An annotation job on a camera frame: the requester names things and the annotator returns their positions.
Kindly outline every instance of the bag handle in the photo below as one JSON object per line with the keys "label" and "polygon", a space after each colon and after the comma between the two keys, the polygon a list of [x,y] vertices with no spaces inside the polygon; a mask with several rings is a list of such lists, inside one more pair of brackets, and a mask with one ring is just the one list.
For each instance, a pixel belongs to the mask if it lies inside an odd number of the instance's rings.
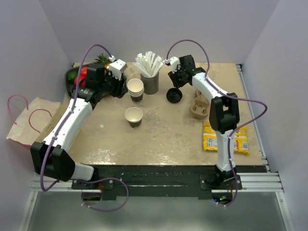
{"label": "bag handle", "polygon": [[50,111],[48,111],[48,110],[46,110],[46,109],[42,109],[42,108],[35,109],[33,112],[31,112],[31,114],[30,114],[30,116],[29,116],[29,119],[28,119],[29,125],[30,125],[30,127],[31,127],[33,130],[35,130],[35,131],[37,131],[38,133],[40,133],[39,130],[37,130],[36,128],[34,128],[34,127],[32,126],[31,121],[30,121],[31,116],[32,116],[33,113],[35,113],[36,111],[45,111],[45,112],[48,112],[49,115],[50,115],[50,117],[52,117],[52,115],[51,115]]}
{"label": "bag handle", "polygon": [[9,111],[9,113],[10,113],[10,116],[11,116],[11,118],[12,118],[13,123],[17,124],[17,123],[16,123],[16,120],[13,118],[13,115],[12,115],[12,112],[11,112],[11,109],[10,109],[10,104],[9,104],[11,98],[12,98],[12,97],[15,97],[15,96],[20,96],[20,97],[22,97],[22,98],[26,101],[27,110],[29,110],[29,104],[28,104],[28,100],[25,98],[25,96],[22,96],[22,95],[19,95],[19,94],[15,94],[15,95],[12,95],[12,96],[9,97],[8,103],[7,103],[7,105],[8,105],[8,111]]}

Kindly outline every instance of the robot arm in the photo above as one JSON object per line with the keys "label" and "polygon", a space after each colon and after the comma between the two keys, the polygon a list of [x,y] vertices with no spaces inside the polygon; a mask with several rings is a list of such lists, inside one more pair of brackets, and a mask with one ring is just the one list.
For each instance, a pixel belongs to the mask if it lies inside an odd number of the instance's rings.
{"label": "robot arm", "polygon": [[[180,58],[172,57],[166,62],[171,66],[168,73],[175,88],[180,88],[186,83],[196,87],[205,97],[211,101],[209,122],[216,131],[218,142],[217,172],[222,181],[232,179],[233,173],[228,155],[228,139],[230,139],[230,156],[232,167],[235,169],[233,158],[234,137],[229,137],[240,121],[238,101],[230,100],[224,94],[228,94],[214,83],[201,67],[196,67],[193,57],[186,55]],[[220,92],[217,92],[210,84],[213,84]]]}
{"label": "robot arm", "polygon": [[[111,58],[113,62],[109,64],[108,69],[102,64],[88,66],[86,86],[79,86],[74,109],[72,110],[74,99],[71,99],[68,108],[53,131],[42,143],[34,142],[32,144],[30,151],[36,173],[40,174],[47,148],[54,138],[56,130],[61,127],[48,154],[44,176],[61,181],[92,179],[95,169],[92,166],[74,162],[68,153],[81,125],[94,110],[96,104],[108,95],[122,98],[128,91],[126,77],[123,75],[127,64],[122,60],[115,60],[114,56]],[[69,113],[71,113],[69,119],[62,124]]]}

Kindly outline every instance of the tabletop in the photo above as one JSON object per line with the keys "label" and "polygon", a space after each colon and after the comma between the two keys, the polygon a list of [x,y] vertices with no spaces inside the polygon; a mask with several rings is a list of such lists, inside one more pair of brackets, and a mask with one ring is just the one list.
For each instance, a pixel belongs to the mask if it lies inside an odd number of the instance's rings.
{"label": "tabletop", "polygon": [[[206,64],[199,63],[206,69]],[[217,152],[203,149],[203,121],[193,117],[189,108],[196,88],[186,84],[180,90],[182,100],[169,103],[166,92],[172,82],[164,66],[159,73],[159,91],[143,95],[140,104],[134,104],[125,94],[118,99],[103,98],[81,126],[70,149],[74,161],[92,165],[214,165]],[[140,78],[133,65],[125,71],[128,80]],[[244,97],[243,87],[235,64],[212,63],[209,76],[222,89]],[[142,124],[131,128],[124,113],[130,107],[143,111]],[[240,124],[251,119],[246,102],[239,102]],[[237,165],[262,165],[257,137],[252,124],[248,125],[250,155],[234,154]]]}

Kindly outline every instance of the black lid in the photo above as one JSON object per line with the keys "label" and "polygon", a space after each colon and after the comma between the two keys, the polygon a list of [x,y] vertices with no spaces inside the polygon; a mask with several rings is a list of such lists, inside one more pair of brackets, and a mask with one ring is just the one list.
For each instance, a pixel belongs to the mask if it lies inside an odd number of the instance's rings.
{"label": "black lid", "polygon": [[170,88],[166,94],[170,103],[178,103],[183,97],[182,92],[177,88]]}

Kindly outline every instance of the yellow package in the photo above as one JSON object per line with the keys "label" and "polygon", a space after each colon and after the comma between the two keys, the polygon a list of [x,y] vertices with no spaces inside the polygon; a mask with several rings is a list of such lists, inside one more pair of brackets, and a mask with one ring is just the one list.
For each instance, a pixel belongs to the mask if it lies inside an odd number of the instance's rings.
{"label": "yellow package", "polygon": [[[203,123],[203,147],[204,150],[217,151],[217,137],[215,131],[211,128],[210,123]],[[240,128],[234,135],[234,152],[249,155],[248,146],[248,129],[246,126]]]}

